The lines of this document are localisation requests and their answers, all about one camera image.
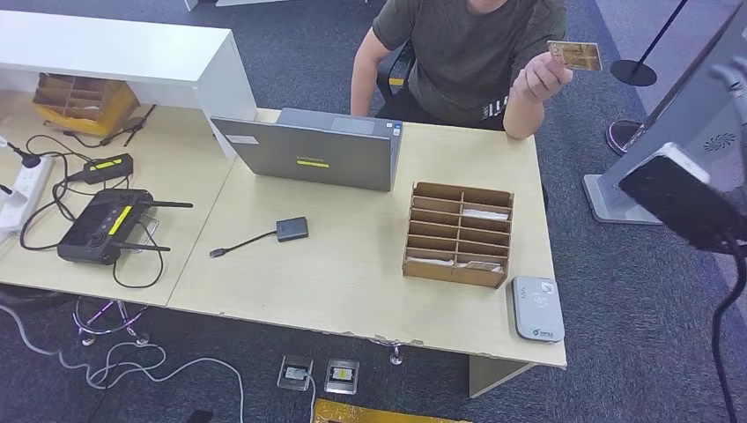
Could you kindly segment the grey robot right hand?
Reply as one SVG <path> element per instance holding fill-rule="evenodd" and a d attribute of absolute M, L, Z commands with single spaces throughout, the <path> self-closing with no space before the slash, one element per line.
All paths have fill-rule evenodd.
<path fill-rule="evenodd" d="M 715 64 L 710 67 L 711 76 L 719 80 L 727 93 L 734 99 L 736 116 L 740 124 L 743 143 L 746 143 L 746 58 L 733 56 L 729 64 Z"/>

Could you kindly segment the person's left hand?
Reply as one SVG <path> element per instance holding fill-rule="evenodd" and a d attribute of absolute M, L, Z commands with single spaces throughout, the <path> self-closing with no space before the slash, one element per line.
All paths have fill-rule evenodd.
<path fill-rule="evenodd" d="M 513 82 L 509 99 L 542 104 L 573 80 L 573 71 L 556 62 L 550 52 L 532 58 Z"/>

